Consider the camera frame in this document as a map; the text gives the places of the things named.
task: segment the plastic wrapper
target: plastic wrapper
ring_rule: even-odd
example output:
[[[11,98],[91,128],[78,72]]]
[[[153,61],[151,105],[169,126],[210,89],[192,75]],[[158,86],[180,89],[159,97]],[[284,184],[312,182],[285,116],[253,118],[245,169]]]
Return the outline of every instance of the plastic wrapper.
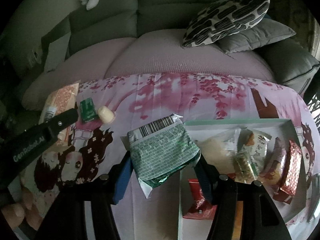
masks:
[[[172,114],[127,134],[133,168],[146,198],[153,188],[200,158],[180,118]]]
[[[211,219],[213,220],[217,206],[211,205],[204,199],[200,184],[197,179],[188,179],[190,190],[194,199],[193,205],[183,216],[186,219]]]
[[[290,149],[284,167],[284,174],[279,182],[279,190],[273,196],[274,200],[290,204],[296,194],[300,174],[302,151],[299,145],[289,140]]]
[[[258,175],[263,171],[267,143],[270,139],[271,136],[266,133],[257,130],[251,131],[247,142],[235,157],[242,176],[242,179],[238,177],[236,181],[250,184],[258,178]]]
[[[283,176],[286,157],[287,151],[284,143],[279,137],[277,137],[275,140],[273,155],[263,173],[259,175],[258,180],[271,186],[277,185]]]
[[[196,144],[208,164],[214,165],[219,173],[234,173],[233,157],[237,151],[240,129],[228,130]]]
[[[65,86],[55,92],[52,92],[42,110],[39,124],[48,121],[50,118],[61,114],[69,109],[75,107],[76,95],[78,94],[79,83]],[[68,146],[68,136],[70,127],[61,131],[58,135],[56,145],[66,147]]]

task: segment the sofa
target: sofa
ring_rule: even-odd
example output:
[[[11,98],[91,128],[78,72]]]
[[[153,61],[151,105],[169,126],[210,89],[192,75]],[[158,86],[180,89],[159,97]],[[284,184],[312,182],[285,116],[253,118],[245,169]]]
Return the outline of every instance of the sofa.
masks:
[[[291,38],[229,54],[214,43],[181,46],[190,20],[213,1],[100,0],[90,11],[81,6],[71,12],[42,37],[41,64],[15,89],[27,110],[21,114],[21,120],[28,119],[24,126],[36,123],[45,99],[54,90],[114,75],[163,71],[232,74],[276,82],[303,96],[320,65]],[[68,33],[65,62],[45,73],[49,44]]]

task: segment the barcode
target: barcode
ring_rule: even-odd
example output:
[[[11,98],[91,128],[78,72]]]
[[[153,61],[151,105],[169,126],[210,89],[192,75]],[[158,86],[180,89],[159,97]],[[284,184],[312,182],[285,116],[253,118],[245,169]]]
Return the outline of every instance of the barcode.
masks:
[[[54,112],[52,111],[47,111],[44,115],[44,121],[48,121],[49,119],[51,119],[54,116]]]
[[[140,133],[142,134],[143,137],[150,135],[156,131],[159,131],[171,124],[173,124],[173,120],[171,116],[167,116],[164,118],[161,118],[159,120],[156,120],[154,122],[148,123],[142,127],[139,128]]]

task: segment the pink floral tablecloth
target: pink floral tablecloth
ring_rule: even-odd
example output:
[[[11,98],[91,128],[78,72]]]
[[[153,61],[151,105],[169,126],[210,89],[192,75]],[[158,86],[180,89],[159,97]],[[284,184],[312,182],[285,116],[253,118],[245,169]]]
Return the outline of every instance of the pink floral tablecloth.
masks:
[[[299,136],[307,164],[306,180],[320,172],[320,136],[302,98],[292,89],[252,78],[196,73],[159,73],[113,77],[79,87],[77,105],[91,97],[95,108],[107,106],[116,114],[111,125],[100,120],[76,123],[70,148],[49,153],[25,172],[26,186],[45,215],[68,180],[90,182],[119,163],[126,150],[120,136],[175,113],[183,121],[230,118],[289,118]],[[308,203],[311,187],[307,192]],[[135,175],[121,205],[113,207],[122,239],[177,239],[179,178],[173,176],[146,200]],[[306,222],[306,208],[287,223],[292,239],[307,239],[318,219]]]

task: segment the wall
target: wall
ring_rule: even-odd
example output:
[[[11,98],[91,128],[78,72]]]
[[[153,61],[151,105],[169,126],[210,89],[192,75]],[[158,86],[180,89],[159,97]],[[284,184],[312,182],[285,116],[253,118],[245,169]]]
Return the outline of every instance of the wall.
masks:
[[[80,5],[78,0],[24,0],[1,35],[1,43],[17,74],[28,67],[28,55],[57,23]]]

